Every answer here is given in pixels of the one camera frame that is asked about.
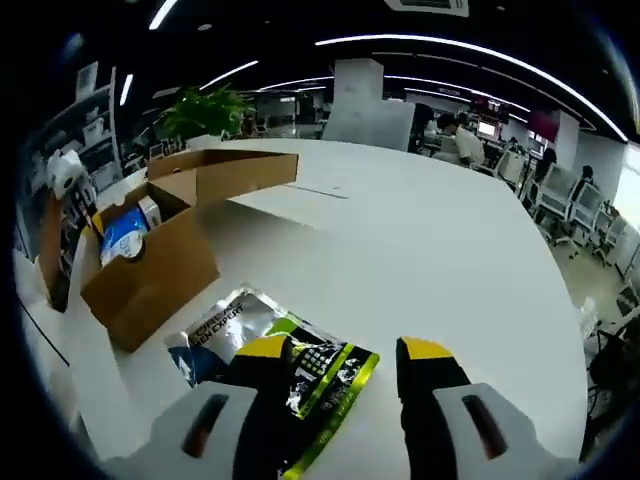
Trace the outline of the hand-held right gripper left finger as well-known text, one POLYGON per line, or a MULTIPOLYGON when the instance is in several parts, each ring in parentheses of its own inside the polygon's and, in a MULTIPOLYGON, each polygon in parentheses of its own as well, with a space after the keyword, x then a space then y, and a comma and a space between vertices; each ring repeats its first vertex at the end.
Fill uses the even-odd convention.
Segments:
POLYGON ((134 453, 107 462, 110 479, 277 479, 282 464, 287 335, 258 338, 168 407, 134 453))

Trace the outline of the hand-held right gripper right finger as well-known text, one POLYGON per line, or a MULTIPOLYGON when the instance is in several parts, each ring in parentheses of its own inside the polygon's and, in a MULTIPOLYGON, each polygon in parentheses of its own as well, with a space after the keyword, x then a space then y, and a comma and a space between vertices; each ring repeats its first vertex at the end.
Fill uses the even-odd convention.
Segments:
POLYGON ((412 479, 570 479, 576 461, 539 442, 531 419, 473 383, 442 345, 396 342, 397 391, 412 479))

